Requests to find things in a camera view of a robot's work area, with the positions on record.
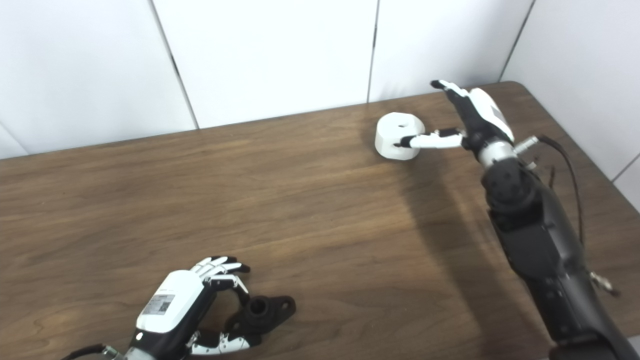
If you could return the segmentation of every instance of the white wall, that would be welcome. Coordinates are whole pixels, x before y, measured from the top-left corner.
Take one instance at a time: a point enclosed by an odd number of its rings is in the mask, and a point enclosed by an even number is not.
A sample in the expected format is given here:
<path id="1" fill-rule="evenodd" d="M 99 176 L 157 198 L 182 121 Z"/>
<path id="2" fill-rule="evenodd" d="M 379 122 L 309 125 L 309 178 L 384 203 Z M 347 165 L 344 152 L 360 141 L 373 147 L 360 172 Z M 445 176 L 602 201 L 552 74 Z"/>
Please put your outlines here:
<path id="1" fill-rule="evenodd" d="M 30 154 L 195 128 L 144 0 L 0 1 L 0 123 Z"/>
<path id="2" fill-rule="evenodd" d="M 370 101 L 495 83 L 531 0 L 380 0 Z"/>
<path id="3" fill-rule="evenodd" d="M 367 100 L 376 0 L 154 0 L 200 127 Z"/>
<path id="4" fill-rule="evenodd" d="M 640 154 L 638 14 L 638 0 L 537 0 L 502 78 L 525 85 L 609 179 Z M 638 172 L 614 182 L 640 209 L 632 183 Z"/>
<path id="5" fill-rule="evenodd" d="M 0 156 L 491 83 L 531 3 L 153 1 L 0 2 Z"/>

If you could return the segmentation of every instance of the silver metal joint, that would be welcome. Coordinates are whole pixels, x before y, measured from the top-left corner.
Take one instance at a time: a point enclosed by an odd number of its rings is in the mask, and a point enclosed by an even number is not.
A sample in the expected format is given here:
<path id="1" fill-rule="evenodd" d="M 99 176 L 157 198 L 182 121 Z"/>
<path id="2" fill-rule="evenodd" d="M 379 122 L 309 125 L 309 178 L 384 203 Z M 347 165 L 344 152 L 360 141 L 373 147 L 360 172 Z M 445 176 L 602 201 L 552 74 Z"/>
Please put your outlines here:
<path id="1" fill-rule="evenodd" d="M 536 145 L 538 141 L 539 141 L 538 138 L 536 138 L 535 136 L 530 136 L 526 138 L 524 141 L 520 142 L 518 145 L 516 145 L 513 148 L 513 152 L 515 152 L 516 155 L 520 155 L 521 153 L 529 150 L 529 148 L 532 147 L 533 145 Z"/>
<path id="2" fill-rule="evenodd" d="M 102 356 L 107 360 L 124 360 L 124 356 L 122 356 L 118 350 L 110 347 L 109 345 L 107 345 L 102 351 Z"/>
<path id="3" fill-rule="evenodd" d="M 513 151 L 513 146 L 506 141 L 492 142 L 478 153 L 478 161 L 485 170 L 500 160 L 515 157 L 516 153 Z"/>

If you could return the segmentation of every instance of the white cylindrical object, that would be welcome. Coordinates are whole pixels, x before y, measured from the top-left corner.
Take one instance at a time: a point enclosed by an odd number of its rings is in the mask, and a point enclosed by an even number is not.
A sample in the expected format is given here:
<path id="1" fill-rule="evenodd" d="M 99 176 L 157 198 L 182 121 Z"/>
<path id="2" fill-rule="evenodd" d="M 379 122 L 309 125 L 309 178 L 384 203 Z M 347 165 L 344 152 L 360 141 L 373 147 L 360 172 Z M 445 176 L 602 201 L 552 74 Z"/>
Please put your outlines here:
<path id="1" fill-rule="evenodd" d="M 376 150 L 380 155 L 393 160 L 410 160 L 418 155 L 420 149 L 397 147 L 405 136 L 424 133 L 424 124 L 415 115 L 406 113 L 388 113 L 378 120 L 376 128 Z"/>

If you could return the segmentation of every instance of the metal connector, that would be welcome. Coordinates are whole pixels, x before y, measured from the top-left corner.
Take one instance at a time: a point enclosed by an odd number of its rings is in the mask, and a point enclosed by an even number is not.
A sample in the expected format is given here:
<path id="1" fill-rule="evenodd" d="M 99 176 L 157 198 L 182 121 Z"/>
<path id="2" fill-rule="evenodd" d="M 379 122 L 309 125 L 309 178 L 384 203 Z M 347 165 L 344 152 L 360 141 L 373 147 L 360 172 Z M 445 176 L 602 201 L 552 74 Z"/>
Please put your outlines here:
<path id="1" fill-rule="evenodd" d="M 620 296 L 620 291 L 614 288 L 611 284 L 611 281 L 609 281 L 606 277 L 600 276 L 592 271 L 589 273 L 589 278 L 597 288 L 606 291 L 613 297 Z"/>
<path id="2" fill-rule="evenodd" d="M 124 356 L 113 347 L 107 345 L 102 351 L 102 356 L 107 360 L 124 360 Z"/>
<path id="3" fill-rule="evenodd" d="M 539 140 L 537 137 L 530 136 L 526 138 L 524 141 L 520 142 L 515 147 L 513 147 L 513 152 L 515 152 L 516 155 L 520 155 L 521 153 L 529 150 L 529 148 L 532 147 L 533 145 L 536 145 L 538 142 Z"/>

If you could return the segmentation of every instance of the white plastic casing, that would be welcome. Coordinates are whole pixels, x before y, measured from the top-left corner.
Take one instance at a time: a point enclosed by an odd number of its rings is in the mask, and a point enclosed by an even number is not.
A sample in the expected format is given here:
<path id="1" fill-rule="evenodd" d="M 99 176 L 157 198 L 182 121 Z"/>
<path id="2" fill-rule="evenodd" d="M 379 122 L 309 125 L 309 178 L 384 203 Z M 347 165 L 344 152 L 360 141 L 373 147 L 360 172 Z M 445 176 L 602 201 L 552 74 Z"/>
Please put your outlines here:
<path id="1" fill-rule="evenodd" d="M 140 313 L 137 328 L 159 333 L 171 331 L 184 318 L 203 288 L 202 279 L 192 271 L 170 273 Z"/>

